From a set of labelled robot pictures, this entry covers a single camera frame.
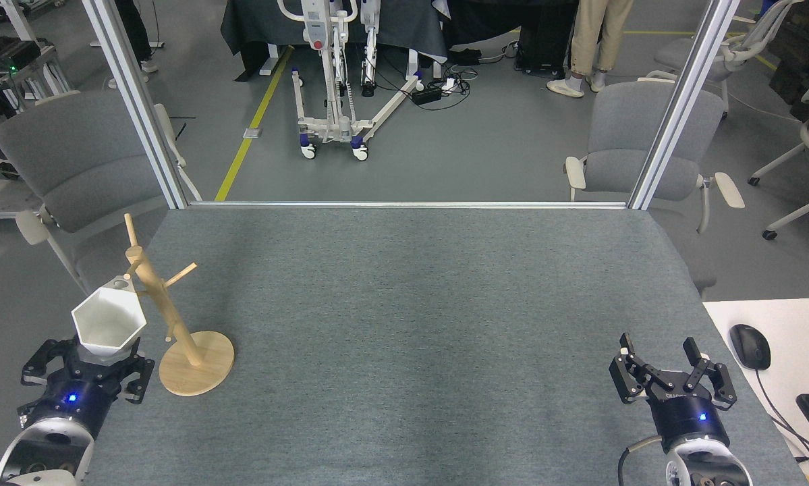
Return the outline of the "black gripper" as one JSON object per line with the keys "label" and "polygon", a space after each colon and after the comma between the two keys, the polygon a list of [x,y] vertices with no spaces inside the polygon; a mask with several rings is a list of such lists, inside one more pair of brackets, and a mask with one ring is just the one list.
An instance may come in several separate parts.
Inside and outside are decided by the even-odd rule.
{"label": "black gripper", "polygon": [[[658,385],[650,390],[650,411],[664,452],[679,442],[705,437],[730,446],[717,408],[728,411],[736,403],[737,394],[724,363],[713,362],[700,351],[694,338],[688,337],[683,342],[683,350],[694,368],[683,384],[685,393],[667,391],[666,376],[638,357],[630,334],[623,333],[618,342],[620,351],[609,366],[612,381],[627,405],[645,394],[648,385]],[[710,379],[713,396],[698,385],[702,376]]]}
{"label": "black gripper", "polygon": [[[61,369],[45,378],[47,366],[55,358],[67,362],[76,348],[75,339],[48,339],[34,352],[21,371],[21,385],[45,385],[40,399],[18,407],[22,428],[43,419],[70,419],[86,429],[93,439],[99,436],[106,415],[116,399],[140,405],[153,375],[155,362],[143,356],[127,357],[115,363],[111,377],[98,381],[95,375],[80,377],[71,370]],[[138,373],[125,387],[121,382]]]}

